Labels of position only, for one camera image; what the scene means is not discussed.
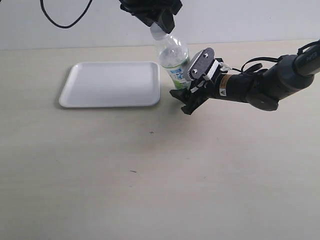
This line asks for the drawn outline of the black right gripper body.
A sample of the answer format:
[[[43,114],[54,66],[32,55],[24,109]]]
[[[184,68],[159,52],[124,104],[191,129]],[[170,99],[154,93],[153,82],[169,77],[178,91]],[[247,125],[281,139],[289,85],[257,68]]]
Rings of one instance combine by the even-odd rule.
[[[191,81],[188,88],[193,95],[193,103],[184,105],[181,110],[186,115],[191,115],[205,101],[214,97],[214,88],[217,85],[218,77],[226,74],[229,66],[225,63],[222,65],[212,65],[207,75],[203,75],[200,79]]]

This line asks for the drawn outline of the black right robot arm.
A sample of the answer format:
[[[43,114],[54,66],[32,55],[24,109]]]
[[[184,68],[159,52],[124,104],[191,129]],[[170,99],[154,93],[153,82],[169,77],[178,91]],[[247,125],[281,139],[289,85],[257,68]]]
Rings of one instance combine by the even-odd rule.
[[[320,42],[310,42],[296,54],[255,57],[251,67],[236,69],[217,58],[211,47],[199,51],[183,72],[188,88],[172,89],[173,98],[191,115],[209,99],[250,104],[262,111],[275,111],[279,101],[309,87],[320,71]]]

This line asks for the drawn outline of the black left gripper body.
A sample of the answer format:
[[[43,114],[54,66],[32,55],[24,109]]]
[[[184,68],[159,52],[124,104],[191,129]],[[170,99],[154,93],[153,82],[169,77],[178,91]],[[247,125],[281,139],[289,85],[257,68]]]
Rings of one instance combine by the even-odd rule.
[[[182,8],[180,0],[120,0],[120,4],[138,4],[153,9],[152,15],[154,19],[158,19],[160,12],[168,9],[175,16]]]

